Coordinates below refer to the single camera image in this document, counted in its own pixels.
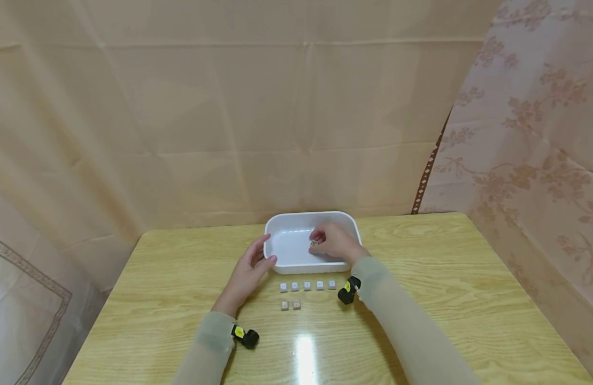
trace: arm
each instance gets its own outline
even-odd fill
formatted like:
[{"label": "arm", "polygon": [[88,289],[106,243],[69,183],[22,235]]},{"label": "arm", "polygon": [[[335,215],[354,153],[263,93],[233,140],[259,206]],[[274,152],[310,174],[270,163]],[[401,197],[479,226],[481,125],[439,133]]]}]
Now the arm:
[{"label": "arm", "polygon": [[438,325],[340,225],[318,226],[310,238],[318,242],[310,252],[325,252],[352,265],[352,275],[361,280],[358,296],[380,322],[411,385],[480,384]]},{"label": "arm", "polygon": [[264,259],[263,235],[254,240],[236,263],[232,276],[211,312],[204,316],[194,341],[187,351],[172,385],[215,385],[221,382],[228,358],[234,348],[232,327],[236,312],[256,289],[261,277],[275,266],[276,256]]}]

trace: patterned border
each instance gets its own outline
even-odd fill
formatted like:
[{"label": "patterned border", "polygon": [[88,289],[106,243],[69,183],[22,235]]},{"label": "patterned border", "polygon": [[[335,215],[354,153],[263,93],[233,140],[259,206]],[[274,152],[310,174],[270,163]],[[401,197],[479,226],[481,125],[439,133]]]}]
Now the patterned border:
[{"label": "patterned border", "polygon": [[9,262],[10,264],[19,268],[26,275],[32,277],[32,279],[36,280],[43,287],[49,289],[61,298],[61,305],[59,306],[57,313],[55,313],[55,316],[52,319],[52,324],[50,324],[50,328],[48,328],[46,336],[44,336],[44,339],[42,340],[40,347],[37,349],[35,356],[33,356],[33,359],[29,362],[29,365],[27,365],[25,371],[21,374],[21,376],[18,378],[15,384],[26,385],[29,382],[30,378],[33,376],[33,373],[35,373],[37,367],[40,365],[42,357],[44,357],[46,349],[48,349],[48,346],[50,345],[50,341],[52,341],[52,338],[57,332],[59,323],[61,322],[61,318],[67,311],[67,305],[70,303],[70,299],[72,299],[72,292],[62,287],[49,276],[42,273],[40,269],[33,266],[32,263],[23,258],[17,252],[13,251],[7,244],[1,241],[0,257],[7,260],[7,262]]},{"label": "patterned border", "polygon": [[431,170],[433,170],[433,163],[435,163],[435,157],[437,157],[437,151],[440,148],[442,137],[444,135],[444,132],[446,131],[446,125],[449,124],[451,113],[452,109],[450,109],[449,116],[446,117],[446,122],[444,122],[444,126],[442,127],[442,132],[440,133],[440,136],[437,138],[437,142],[435,142],[435,148],[433,149],[433,151],[431,151],[431,156],[429,157],[429,162],[427,162],[427,165],[425,166],[425,171],[422,172],[422,177],[420,178],[420,186],[418,186],[418,191],[415,194],[414,203],[412,204],[412,214],[418,214],[418,210],[420,210],[422,197],[425,195],[427,183],[429,183],[429,177],[431,176]]}]

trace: floral curtain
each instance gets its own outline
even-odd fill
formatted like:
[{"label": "floral curtain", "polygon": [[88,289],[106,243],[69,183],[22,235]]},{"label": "floral curtain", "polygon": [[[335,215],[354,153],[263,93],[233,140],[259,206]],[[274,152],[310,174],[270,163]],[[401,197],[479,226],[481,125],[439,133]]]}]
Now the floral curtain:
[{"label": "floral curtain", "polygon": [[463,211],[593,376],[593,1],[504,1],[413,212]]}]

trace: right hand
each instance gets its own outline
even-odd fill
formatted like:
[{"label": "right hand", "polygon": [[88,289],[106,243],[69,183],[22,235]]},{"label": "right hand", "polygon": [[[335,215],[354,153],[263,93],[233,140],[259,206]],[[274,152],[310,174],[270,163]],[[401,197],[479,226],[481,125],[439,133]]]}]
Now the right hand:
[{"label": "right hand", "polygon": [[309,253],[325,254],[343,258],[350,265],[356,263],[358,259],[369,256],[369,252],[358,243],[347,231],[338,223],[324,223],[314,228],[309,235],[310,240],[315,240],[318,244],[309,248]]}]

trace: wooden table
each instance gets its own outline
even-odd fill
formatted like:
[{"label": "wooden table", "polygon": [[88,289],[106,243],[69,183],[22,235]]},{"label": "wooden table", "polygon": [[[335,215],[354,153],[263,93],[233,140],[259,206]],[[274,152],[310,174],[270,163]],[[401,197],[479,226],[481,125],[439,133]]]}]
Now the wooden table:
[{"label": "wooden table", "polygon": [[[365,247],[393,271],[483,384],[593,384],[589,374],[462,214],[358,219]],[[139,240],[65,384],[168,384],[236,259],[263,225],[154,230]],[[271,273],[239,323],[224,384],[407,384],[392,346],[360,301],[331,290],[279,293],[281,282],[345,273]],[[280,300],[300,299],[299,311]]]}]

